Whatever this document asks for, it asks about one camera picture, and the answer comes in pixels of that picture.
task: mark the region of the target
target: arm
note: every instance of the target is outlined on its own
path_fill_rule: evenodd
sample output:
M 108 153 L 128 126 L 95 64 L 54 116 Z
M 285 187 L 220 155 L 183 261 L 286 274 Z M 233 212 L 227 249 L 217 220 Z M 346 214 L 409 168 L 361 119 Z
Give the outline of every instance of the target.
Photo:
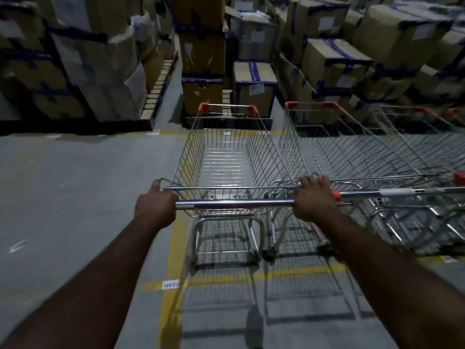
M 152 241 L 176 218 L 177 196 L 159 189 L 156 180 L 137 200 L 132 222 L 27 317 L 0 349 L 114 347 Z
M 327 236 L 401 349 L 465 348 L 465 296 L 341 213 L 327 179 L 301 180 L 294 214 Z

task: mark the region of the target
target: gray floor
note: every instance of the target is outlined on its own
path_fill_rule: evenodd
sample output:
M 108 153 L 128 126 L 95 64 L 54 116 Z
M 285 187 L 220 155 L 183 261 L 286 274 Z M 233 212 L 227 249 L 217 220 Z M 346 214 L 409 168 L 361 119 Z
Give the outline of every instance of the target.
M 0 340 L 113 240 L 131 220 L 137 196 L 155 178 L 172 176 L 186 139 L 176 123 L 180 72 L 179 63 L 157 118 L 161 134 L 0 138 Z M 273 116 L 282 119 L 277 102 Z M 167 280 L 170 237 L 171 228 L 157 236 L 140 284 Z M 21 241 L 23 247 L 9 253 Z M 184 289 L 180 346 L 395 348 L 345 271 L 292 274 L 322 266 L 322 259 L 308 256 L 263 262 L 259 270 L 206 270 L 188 276 L 249 280 Z M 465 289 L 462 263 L 432 267 Z M 267 279 L 266 274 L 286 270 L 291 274 Z M 136 291 L 117 348 L 159 346 L 163 295 Z

